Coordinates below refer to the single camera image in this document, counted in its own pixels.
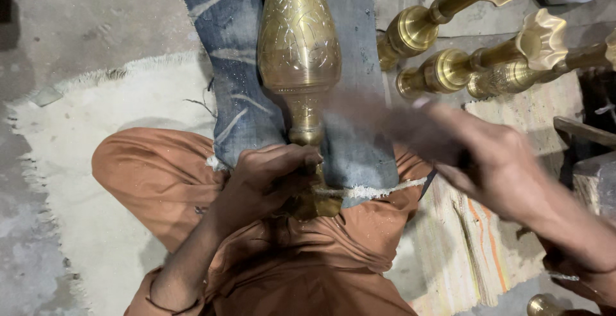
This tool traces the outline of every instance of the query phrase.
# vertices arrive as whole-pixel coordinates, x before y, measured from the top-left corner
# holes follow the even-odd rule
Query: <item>orange stripe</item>
[[[473,202],[471,202],[471,199],[466,197],[466,200],[468,201],[468,208],[473,213],[473,217],[479,223],[479,245],[481,246],[481,253],[483,254],[483,260],[485,261],[485,264],[488,264],[488,258],[485,257],[485,251],[483,250],[483,222],[481,221],[481,218],[479,218],[479,215],[475,211],[475,208],[473,207]]]
[[[500,263],[498,262],[497,255],[497,243],[494,240],[494,236],[492,235],[492,231],[490,230],[490,218],[492,217],[492,213],[485,206],[481,205],[481,209],[485,213],[485,216],[488,218],[488,236],[490,237],[490,246],[492,247],[492,257],[494,258],[494,263],[497,265],[498,278],[501,281],[501,287],[503,288],[503,293],[507,291],[507,286],[504,283],[503,270],[500,267]]]

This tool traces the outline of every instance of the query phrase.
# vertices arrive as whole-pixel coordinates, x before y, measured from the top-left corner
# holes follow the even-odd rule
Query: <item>brown trousers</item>
[[[396,148],[400,180],[425,177],[431,165]],[[184,241],[224,186],[225,175],[205,165],[212,140],[190,132],[135,128],[113,134],[97,148],[92,175],[170,251]],[[204,297],[182,314],[212,302],[216,314],[414,315],[389,270],[402,230],[417,210],[421,186],[342,209],[335,218],[300,223],[265,218],[219,247]],[[126,314],[174,315],[149,302],[144,279]]]

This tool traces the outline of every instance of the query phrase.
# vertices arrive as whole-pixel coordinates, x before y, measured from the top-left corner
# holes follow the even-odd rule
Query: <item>wooden plank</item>
[[[586,138],[597,144],[604,145],[605,147],[616,149],[616,134],[608,131],[598,129],[587,124],[582,124],[562,116],[554,117],[554,128],[571,135]]]

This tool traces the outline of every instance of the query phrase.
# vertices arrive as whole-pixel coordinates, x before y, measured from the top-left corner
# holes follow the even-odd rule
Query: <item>brass object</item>
[[[308,222],[319,216],[334,218],[340,212],[342,199],[316,194],[300,194],[282,205],[276,215],[285,215],[300,222]]]
[[[318,147],[325,134],[320,103],[340,80],[342,67],[327,1],[265,0],[257,62],[265,87],[281,95],[289,107],[291,142]],[[317,173],[322,176],[320,168]],[[340,198],[300,194],[289,199],[281,212],[308,221],[335,216],[341,205]]]
[[[430,8],[411,6],[398,13],[389,24],[385,35],[377,40],[381,70],[392,69],[401,58],[410,58],[425,52],[434,44],[439,25],[480,0],[435,0]],[[511,0],[481,0],[501,6]]]
[[[528,301],[526,313],[528,316],[561,316],[565,309],[550,302],[544,295],[536,295]]]
[[[459,49],[445,49],[430,56],[419,68],[403,69],[396,78],[396,88],[404,98],[416,98],[424,91],[452,93],[466,87],[472,77],[515,60],[525,60],[536,71],[549,71],[567,54],[562,44],[565,26],[566,21],[551,16],[543,8],[524,18],[522,30],[513,39],[495,47],[480,48],[471,55]]]
[[[474,73],[466,89],[475,98],[520,93],[535,84],[556,80],[576,68],[600,66],[616,66],[616,29],[605,38],[605,43],[576,48],[550,70],[533,70],[525,61],[498,64],[488,72]]]

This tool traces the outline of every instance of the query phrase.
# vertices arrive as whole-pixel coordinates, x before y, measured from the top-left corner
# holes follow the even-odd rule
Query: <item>craftsman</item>
[[[525,138],[443,105],[425,108],[469,149],[479,165],[474,184],[437,166],[443,177],[500,217],[543,238],[546,267],[580,281],[562,284],[616,307],[616,228],[592,215],[548,177]],[[126,315],[415,315],[382,276],[421,188],[342,209],[335,218],[300,223],[270,216],[314,175],[312,147],[245,150],[230,178],[205,166],[212,141],[162,129],[120,131],[98,147],[94,177],[173,255],[143,279]],[[431,165],[396,148],[401,179]]]

